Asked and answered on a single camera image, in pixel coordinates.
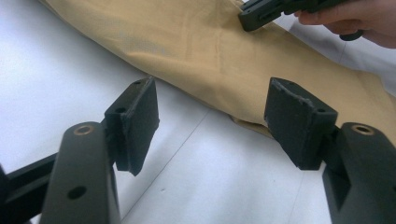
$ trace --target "beige cloth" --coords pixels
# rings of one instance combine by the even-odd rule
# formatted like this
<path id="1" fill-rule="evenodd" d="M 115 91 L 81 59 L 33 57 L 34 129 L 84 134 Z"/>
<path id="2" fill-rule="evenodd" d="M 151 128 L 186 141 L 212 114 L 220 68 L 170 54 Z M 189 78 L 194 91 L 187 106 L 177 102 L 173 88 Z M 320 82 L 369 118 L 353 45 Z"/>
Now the beige cloth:
<path id="1" fill-rule="evenodd" d="M 377 76 L 333 63 L 273 23 L 244 32 L 236 0 L 42 1 L 133 66 L 256 128 L 270 77 L 282 77 L 337 110 L 338 125 L 366 123 L 396 143 L 396 108 Z"/>

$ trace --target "white table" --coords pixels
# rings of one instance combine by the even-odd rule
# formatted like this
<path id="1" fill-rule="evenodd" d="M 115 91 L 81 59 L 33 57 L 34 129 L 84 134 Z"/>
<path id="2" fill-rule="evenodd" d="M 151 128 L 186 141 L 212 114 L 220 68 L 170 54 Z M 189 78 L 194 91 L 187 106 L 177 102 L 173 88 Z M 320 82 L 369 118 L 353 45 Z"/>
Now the white table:
<path id="1" fill-rule="evenodd" d="M 396 93 L 395 50 L 276 20 L 330 59 L 379 74 Z M 146 77 L 38 1 L 0 0 L 0 163 L 7 173 L 58 151 L 64 131 L 101 121 Z M 330 223 L 319 171 L 278 143 L 156 80 L 160 128 L 137 177 L 116 172 L 123 223 Z"/>

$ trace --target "black tool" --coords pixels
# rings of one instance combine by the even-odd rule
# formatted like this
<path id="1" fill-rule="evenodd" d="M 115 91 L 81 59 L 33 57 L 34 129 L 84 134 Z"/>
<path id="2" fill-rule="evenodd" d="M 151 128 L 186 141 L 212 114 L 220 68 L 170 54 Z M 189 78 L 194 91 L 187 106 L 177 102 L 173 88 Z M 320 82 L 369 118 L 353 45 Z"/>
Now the black tool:
<path id="1" fill-rule="evenodd" d="M 334 7 L 346 0 L 250 0 L 241 6 L 238 15 L 242 27 L 250 32 L 259 29 L 270 21 L 280 17 L 281 13 L 289 15 L 299 10 L 317 12 L 326 7 Z M 358 39 L 363 35 L 359 30 L 355 34 L 340 35 L 345 41 Z"/>

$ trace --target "black mounting arm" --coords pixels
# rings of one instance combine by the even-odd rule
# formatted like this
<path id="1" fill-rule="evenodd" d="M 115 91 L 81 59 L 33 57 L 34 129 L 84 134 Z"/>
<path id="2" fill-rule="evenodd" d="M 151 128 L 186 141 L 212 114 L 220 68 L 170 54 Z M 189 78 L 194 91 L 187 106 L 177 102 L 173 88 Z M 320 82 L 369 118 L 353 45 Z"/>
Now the black mounting arm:
<path id="1" fill-rule="evenodd" d="M 326 7 L 334 7 L 346 0 L 250 0 L 241 6 L 242 12 L 238 15 L 242 27 L 250 32 L 259 29 L 270 21 L 296 11 L 317 12 Z M 363 35 L 359 30 L 355 34 L 340 35 L 345 41 L 358 39 Z"/>
<path id="2" fill-rule="evenodd" d="M 271 78 L 264 119 L 301 170 L 327 166 L 323 183 L 333 223 L 394 223 L 396 148 L 365 124 L 335 126 L 337 112 L 294 82 Z"/>
<path id="3" fill-rule="evenodd" d="M 120 223 L 113 171 L 139 174 L 159 126 L 154 79 L 134 82 L 102 123 L 69 128 L 57 154 L 5 175 L 0 167 L 0 223 Z"/>

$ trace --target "human hand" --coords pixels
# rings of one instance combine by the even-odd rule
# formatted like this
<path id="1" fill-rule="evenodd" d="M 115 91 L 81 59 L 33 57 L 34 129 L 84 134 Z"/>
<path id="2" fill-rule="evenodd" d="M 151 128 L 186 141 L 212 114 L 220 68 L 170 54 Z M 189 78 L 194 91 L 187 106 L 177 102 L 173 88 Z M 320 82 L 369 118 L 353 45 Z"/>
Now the human hand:
<path id="1" fill-rule="evenodd" d="M 294 15 L 301 24 L 323 24 L 337 35 L 363 30 L 364 38 L 396 49 L 396 0 L 349 0 L 315 13 L 299 11 Z"/>

